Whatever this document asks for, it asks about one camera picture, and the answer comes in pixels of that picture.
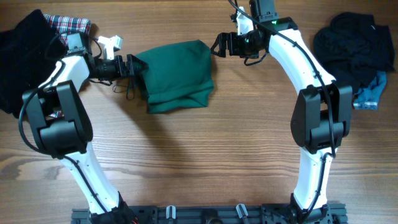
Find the green cloth garment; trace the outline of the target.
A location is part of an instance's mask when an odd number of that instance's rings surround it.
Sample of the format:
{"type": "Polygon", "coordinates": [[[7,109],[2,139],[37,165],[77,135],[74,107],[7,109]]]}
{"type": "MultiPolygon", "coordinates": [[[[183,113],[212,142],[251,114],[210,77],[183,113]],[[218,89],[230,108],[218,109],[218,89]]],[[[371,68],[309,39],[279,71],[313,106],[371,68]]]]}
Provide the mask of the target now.
{"type": "Polygon", "coordinates": [[[149,114],[182,108],[205,108],[215,85],[210,48],[200,40],[156,47],[136,55],[147,68],[127,83],[147,102],[149,114]]]}

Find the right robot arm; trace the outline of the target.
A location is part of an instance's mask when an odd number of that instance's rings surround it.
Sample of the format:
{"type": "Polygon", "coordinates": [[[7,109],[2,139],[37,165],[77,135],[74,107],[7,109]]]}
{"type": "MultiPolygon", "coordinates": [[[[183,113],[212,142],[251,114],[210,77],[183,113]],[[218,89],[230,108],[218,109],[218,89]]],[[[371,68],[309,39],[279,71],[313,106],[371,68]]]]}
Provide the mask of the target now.
{"type": "Polygon", "coordinates": [[[264,60],[260,51],[279,62],[297,92],[290,130],[300,148],[298,182],[290,202],[276,211],[286,223],[340,223],[326,197],[331,163],[349,134],[352,87],[338,82],[312,55],[297,24],[280,18],[273,1],[250,1],[250,13],[230,5],[236,32],[218,34],[211,53],[218,57],[238,56],[246,66],[264,60]]]}

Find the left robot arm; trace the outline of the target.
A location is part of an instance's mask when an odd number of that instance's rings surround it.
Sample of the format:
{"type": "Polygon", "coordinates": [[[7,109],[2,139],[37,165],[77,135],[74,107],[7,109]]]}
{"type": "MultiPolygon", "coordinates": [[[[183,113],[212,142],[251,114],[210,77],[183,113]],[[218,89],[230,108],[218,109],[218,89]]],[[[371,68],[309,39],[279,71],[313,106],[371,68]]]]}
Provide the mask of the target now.
{"type": "Polygon", "coordinates": [[[79,97],[84,82],[110,86],[113,81],[134,78],[148,65],[134,55],[115,55],[123,39],[117,35],[92,37],[67,32],[67,51],[55,69],[37,88],[26,91],[19,119],[27,118],[35,143],[19,131],[25,144],[36,152],[58,159],[67,167],[85,195],[91,223],[137,223],[138,218],[101,168],[93,150],[93,128],[79,97]]]}

